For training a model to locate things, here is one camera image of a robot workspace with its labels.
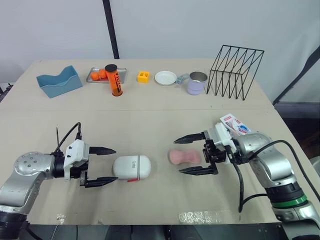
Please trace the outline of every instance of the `blue box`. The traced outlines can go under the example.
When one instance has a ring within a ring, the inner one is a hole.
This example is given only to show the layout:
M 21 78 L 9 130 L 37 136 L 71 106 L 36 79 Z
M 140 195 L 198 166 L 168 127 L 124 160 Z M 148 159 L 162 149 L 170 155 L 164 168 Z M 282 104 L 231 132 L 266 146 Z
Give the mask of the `blue box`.
M 40 75 L 36 77 L 39 87 L 49 98 L 81 88 L 83 85 L 72 65 L 65 67 L 57 76 Z

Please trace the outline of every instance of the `pink toy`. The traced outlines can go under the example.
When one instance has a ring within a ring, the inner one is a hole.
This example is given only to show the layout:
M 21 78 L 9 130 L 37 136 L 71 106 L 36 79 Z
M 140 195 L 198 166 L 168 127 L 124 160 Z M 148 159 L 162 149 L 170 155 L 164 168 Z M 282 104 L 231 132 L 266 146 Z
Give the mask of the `pink toy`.
M 169 151 L 169 160 L 177 165 L 181 163 L 191 163 L 191 164 L 198 164 L 201 162 L 201 157 L 197 150 L 170 150 Z

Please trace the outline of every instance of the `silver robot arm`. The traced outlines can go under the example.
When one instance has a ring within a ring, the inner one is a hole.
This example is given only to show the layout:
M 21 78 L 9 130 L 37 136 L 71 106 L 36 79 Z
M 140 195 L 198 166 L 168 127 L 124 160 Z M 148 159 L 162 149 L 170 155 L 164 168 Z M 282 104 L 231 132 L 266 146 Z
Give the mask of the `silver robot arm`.
M 116 151 L 105 147 L 89 147 L 76 139 L 67 147 L 66 157 L 61 151 L 51 154 L 28 152 L 15 161 L 13 173 L 0 188 L 0 240 L 18 238 L 38 196 L 43 180 L 80 178 L 80 186 L 100 187 L 117 177 L 98 177 L 88 180 L 89 154 L 108 155 Z
M 270 137 L 252 132 L 232 138 L 220 122 L 209 130 L 178 138 L 174 143 L 189 144 L 199 140 L 205 140 L 202 151 L 210 165 L 205 168 L 188 167 L 179 172 L 196 176 L 218 174 L 216 163 L 231 163 L 235 168 L 249 163 L 270 199 L 276 218 L 283 223 L 312 221 L 316 234 L 320 235 L 320 217 L 297 183 L 289 160 L 274 145 L 260 152 L 261 148 L 272 142 Z
M 271 142 L 263 133 L 248 133 L 234 138 L 241 156 L 249 156 Z M 289 160 L 274 145 L 249 161 L 264 187 L 279 221 L 288 223 L 311 220 L 320 229 L 320 217 L 300 188 Z

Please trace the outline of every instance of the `purple cup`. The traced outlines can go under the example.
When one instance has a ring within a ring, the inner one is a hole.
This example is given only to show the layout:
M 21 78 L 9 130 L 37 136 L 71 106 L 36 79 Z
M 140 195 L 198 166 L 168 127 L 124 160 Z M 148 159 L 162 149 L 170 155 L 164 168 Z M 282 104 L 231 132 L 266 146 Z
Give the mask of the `purple cup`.
M 191 95 L 199 95 L 205 88 L 208 76 L 200 71 L 190 73 L 187 92 Z

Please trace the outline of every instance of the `yellow toy block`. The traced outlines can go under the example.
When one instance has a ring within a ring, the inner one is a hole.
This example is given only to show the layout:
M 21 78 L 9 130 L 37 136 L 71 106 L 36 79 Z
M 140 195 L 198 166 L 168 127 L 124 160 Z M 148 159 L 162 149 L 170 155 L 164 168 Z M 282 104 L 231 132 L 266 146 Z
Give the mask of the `yellow toy block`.
M 138 73 L 138 76 L 136 76 L 136 80 L 139 82 L 139 83 L 145 83 L 147 84 L 148 81 L 149 81 L 149 72 L 148 71 L 140 71 Z

